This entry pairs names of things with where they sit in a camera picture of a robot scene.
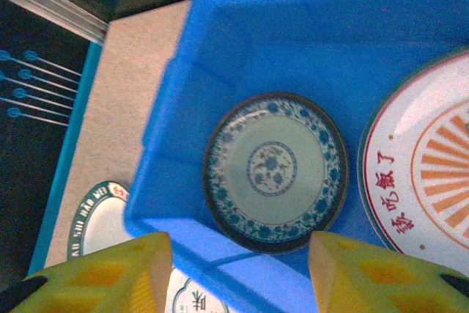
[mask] blue pin head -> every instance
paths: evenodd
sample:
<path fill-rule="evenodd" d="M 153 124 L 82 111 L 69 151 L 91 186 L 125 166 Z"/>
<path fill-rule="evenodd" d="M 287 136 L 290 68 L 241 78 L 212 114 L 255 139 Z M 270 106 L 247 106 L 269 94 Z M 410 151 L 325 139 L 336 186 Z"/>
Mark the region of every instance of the blue pin head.
<path fill-rule="evenodd" d="M 23 88 L 16 88 L 13 90 L 13 97 L 17 98 L 17 99 L 23 99 L 25 97 L 27 97 L 27 93 L 26 93 L 26 90 L 23 89 Z"/>
<path fill-rule="evenodd" d="M 33 62 L 35 60 L 38 60 L 39 56 L 37 55 L 35 51 L 25 51 L 24 59 L 29 60 L 30 62 Z"/>
<path fill-rule="evenodd" d="M 5 62 L 7 60 L 10 60 L 10 58 L 10 53 L 8 53 L 7 51 L 0 51 L 0 62 Z"/>
<path fill-rule="evenodd" d="M 21 110 L 19 108 L 9 108 L 7 110 L 7 116 L 11 117 L 12 119 L 14 119 L 16 117 L 20 117 L 21 116 Z"/>
<path fill-rule="evenodd" d="M 20 76 L 20 78 L 22 78 L 23 80 L 29 80 L 30 78 L 32 78 L 32 72 L 28 69 L 21 69 L 18 71 L 18 76 Z"/>

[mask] blue edge trim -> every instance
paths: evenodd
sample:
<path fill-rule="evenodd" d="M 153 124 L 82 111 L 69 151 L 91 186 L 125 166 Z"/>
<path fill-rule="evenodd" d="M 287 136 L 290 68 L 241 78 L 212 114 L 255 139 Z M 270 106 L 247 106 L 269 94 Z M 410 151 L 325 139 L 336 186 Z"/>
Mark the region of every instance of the blue edge trim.
<path fill-rule="evenodd" d="M 75 105 L 69 119 L 56 173 L 53 177 L 51 192 L 45 207 L 43 223 L 41 224 L 36 247 L 34 248 L 29 265 L 28 275 L 32 275 L 44 268 L 102 49 L 101 45 L 96 43 L 91 43 L 88 48 L 88 54 L 86 55 L 85 65 L 81 74 L 80 86 L 75 97 Z"/>

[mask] white plate with red text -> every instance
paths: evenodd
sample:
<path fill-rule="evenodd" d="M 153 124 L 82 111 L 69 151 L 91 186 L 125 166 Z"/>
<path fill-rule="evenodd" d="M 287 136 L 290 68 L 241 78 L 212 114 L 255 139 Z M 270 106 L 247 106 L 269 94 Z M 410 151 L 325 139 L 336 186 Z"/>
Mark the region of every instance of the white plate with red text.
<path fill-rule="evenodd" d="M 469 52 L 387 99 L 363 134 L 358 179 L 389 248 L 469 275 Z"/>

